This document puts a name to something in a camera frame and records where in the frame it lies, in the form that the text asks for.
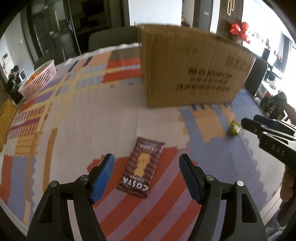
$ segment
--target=yellow chair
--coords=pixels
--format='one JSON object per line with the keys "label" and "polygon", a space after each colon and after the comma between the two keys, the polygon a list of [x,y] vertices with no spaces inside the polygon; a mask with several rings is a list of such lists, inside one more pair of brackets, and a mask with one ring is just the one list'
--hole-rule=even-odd
{"label": "yellow chair", "polygon": [[6,136],[16,113],[17,108],[10,99],[7,99],[0,108],[0,152],[3,150]]}

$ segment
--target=brown cardboard box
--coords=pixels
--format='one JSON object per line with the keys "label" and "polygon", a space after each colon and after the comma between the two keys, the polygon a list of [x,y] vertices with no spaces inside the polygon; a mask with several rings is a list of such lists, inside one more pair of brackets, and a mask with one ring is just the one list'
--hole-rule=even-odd
{"label": "brown cardboard box", "polygon": [[149,107],[230,103],[255,55],[209,32],[140,25],[140,61]]}

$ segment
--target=snack packet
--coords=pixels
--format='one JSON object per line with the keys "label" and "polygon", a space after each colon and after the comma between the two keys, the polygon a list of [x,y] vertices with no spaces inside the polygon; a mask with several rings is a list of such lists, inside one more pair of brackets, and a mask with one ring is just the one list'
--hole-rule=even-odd
{"label": "snack packet", "polygon": [[117,189],[147,198],[149,184],[163,146],[164,142],[138,137]]}

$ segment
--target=screw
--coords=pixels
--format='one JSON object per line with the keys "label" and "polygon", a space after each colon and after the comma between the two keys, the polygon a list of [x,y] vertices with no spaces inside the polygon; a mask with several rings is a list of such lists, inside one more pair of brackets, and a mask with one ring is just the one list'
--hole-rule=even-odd
{"label": "screw", "polygon": [[51,183],[50,183],[50,186],[51,187],[55,187],[57,185],[57,181],[52,181]]}
{"label": "screw", "polygon": [[213,181],[214,180],[214,177],[212,175],[206,175],[205,178],[208,180],[208,181]]}
{"label": "screw", "polygon": [[243,181],[237,181],[237,185],[239,185],[240,187],[242,187],[244,185]]}
{"label": "screw", "polygon": [[88,175],[82,175],[82,176],[80,176],[80,181],[86,181],[87,179],[88,179]]}

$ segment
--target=tablecloth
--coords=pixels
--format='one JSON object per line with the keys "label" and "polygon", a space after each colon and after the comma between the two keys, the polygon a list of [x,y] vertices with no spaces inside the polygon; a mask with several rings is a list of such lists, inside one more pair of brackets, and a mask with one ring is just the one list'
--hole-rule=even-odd
{"label": "tablecloth", "polygon": [[[243,180],[259,210],[278,190],[284,165],[255,135],[226,135],[233,119],[255,114],[245,89],[231,104],[148,109],[138,47],[88,53],[61,66],[16,114],[0,156],[0,198],[29,226],[49,182],[72,182],[112,153],[114,171],[94,205],[107,240],[187,240],[200,206],[179,171],[181,154],[222,182]],[[138,136],[165,142],[147,199],[116,189]]]}

